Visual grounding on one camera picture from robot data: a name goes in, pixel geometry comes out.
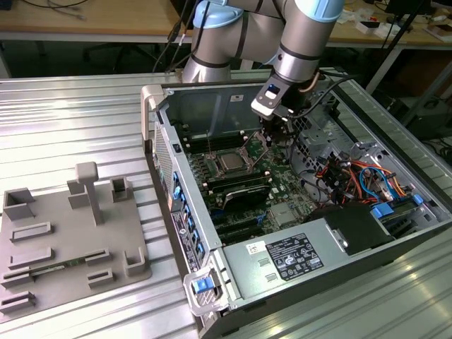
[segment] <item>power supply label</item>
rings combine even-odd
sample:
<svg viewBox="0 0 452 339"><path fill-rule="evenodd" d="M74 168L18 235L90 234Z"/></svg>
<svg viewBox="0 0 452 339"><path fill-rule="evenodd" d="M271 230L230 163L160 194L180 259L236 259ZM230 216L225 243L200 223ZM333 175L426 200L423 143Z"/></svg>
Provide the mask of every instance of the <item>power supply label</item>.
<svg viewBox="0 0 452 339"><path fill-rule="evenodd" d="M267 244L266 247L281 279L285 281L323 267L305 233Z"/></svg>

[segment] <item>green circuit board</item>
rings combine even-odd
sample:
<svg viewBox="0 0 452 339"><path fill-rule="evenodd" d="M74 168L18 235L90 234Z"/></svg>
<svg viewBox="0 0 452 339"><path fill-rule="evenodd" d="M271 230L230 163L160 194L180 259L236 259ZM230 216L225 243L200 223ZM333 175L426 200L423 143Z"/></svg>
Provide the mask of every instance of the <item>green circuit board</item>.
<svg viewBox="0 0 452 339"><path fill-rule="evenodd" d="M253 138L246 144L246 151L248 157L255 162L262 156L265 149L260 140ZM250 225L256 223L259 226L261 230L260 235L270 234L304 222L307 216L316 208L314 201L301 186L297 175L287 165L284 152L285 147L283 145L273 144L251 170L249 168L244 170L237 163L235 164L237 172L230 173L225 173L221 170L218 159L224 154L241 154L239 148L201 154L187 154L197 184L201 189L212 221L219 233L222 232L224 227L227 229L231 225L249 222ZM264 172L267 173L265 185L270 187L268 198L246 210L226 212L222 209L221 203L219 203L219 198L222 194L202 190L203 183L208 179L239 179L244 174ZM234 243L234 240L227 241L227 243Z"/></svg>

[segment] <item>corrugated metal surface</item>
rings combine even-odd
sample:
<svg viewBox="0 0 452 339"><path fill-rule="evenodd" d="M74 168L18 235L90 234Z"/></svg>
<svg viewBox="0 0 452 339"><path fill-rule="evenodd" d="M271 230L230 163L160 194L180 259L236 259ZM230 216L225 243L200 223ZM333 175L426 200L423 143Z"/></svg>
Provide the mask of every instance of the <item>corrugated metal surface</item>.
<svg viewBox="0 0 452 339"><path fill-rule="evenodd" d="M77 162L100 179L133 184L153 275L150 279L0 325L2 338L197 338L182 280L141 148L140 89L162 76L96 76L0 83L0 199L66 189Z"/></svg>
<svg viewBox="0 0 452 339"><path fill-rule="evenodd" d="M341 88L449 195L451 170L355 83ZM348 109L340 120L372 141ZM392 264L242 328L228 338L452 338L452 230Z"/></svg>
<svg viewBox="0 0 452 339"><path fill-rule="evenodd" d="M151 279L0 325L2 338L197 338L141 151L139 90L166 76L96 76L0 83L0 192L64 189L76 162L94 160L103 179L133 182L153 268ZM450 174L404 136L378 105L344 89L449 194ZM347 120L364 140L370 135ZM230 338L452 338L452 231L395 263L246 326Z"/></svg>

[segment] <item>chair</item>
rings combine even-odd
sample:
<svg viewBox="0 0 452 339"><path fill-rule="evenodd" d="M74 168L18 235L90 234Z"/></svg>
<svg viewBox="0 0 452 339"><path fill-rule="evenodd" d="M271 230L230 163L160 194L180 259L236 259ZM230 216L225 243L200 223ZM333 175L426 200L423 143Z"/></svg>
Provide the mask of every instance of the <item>chair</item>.
<svg viewBox="0 0 452 339"><path fill-rule="evenodd" d="M86 62L89 62L91 60L90 53L94 51L98 51L101 49L109 49L109 48L120 48L118 56L116 57L116 61L113 66L113 71L118 72L119 65L121 63L121 60L124 58L124 55L129 54L130 52L136 52L138 54L141 54L143 57L147 59L151 59L154 62L157 61L157 58L153 56L151 53L145 51L143 48L138 46L139 44L132 43L132 42L107 42L104 44L97 44L92 47L88 47L83 49L83 60Z"/></svg>

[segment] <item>blue tab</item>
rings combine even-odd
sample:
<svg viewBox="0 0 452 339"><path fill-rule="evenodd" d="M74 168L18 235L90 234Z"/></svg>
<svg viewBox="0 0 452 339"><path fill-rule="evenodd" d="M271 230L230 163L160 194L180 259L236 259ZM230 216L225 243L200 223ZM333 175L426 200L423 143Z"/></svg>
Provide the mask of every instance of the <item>blue tab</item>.
<svg viewBox="0 0 452 339"><path fill-rule="evenodd" d="M196 243L199 239L199 234L197 230L194 230L193 232L193 238L194 238L194 243Z"/></svg>
<svg viewBox="0 0 452 339"><path fill-rule="evenodd" d="M379 203L374 206L372 209L372 213L378 218L381 219L385 215L390 215L394 213L394 210L389 206L388 203Z"/></svg>
<svg viewBox="0 0 452 339"><path fill-rule="evenodd" d="M177 187L174 189L174 192L173 192L173 194L172 194L172 197L173 197L173 199L179 199L180 196L181 196L181 187L180 187L180 186L177 186Z"/></svg>
<svg viewBox="0 0 452 339"><path fill-rule="evenodd" d="M198 249L198 254L202 259L204 257L204 247L203 247L202 243L199 243L196 248Z"/></svg>
<svg viewBox="0 0 452 339"><path fill-rule="evenodd" d="M193 230L195 228L195 222L193 221L193 219L191 217L189 218L188 224L189 224L189 231L193 232Z"/></svg>
<svg viewBox="0 0 452 339"><path fill-rule="evenodd" d="M193 281L193 288L196 294L207 292L209 290L213 290L215 285L213 284L212 278L204 278L197 281Z"/></svg>
<svg viewBox="0 0 452 339"><path fill-rule="evenodd" d="M419 194L415 194L414 196L412 196L412 199L415 201L417 205L422 205L424 203L424 199Z"/></svg>

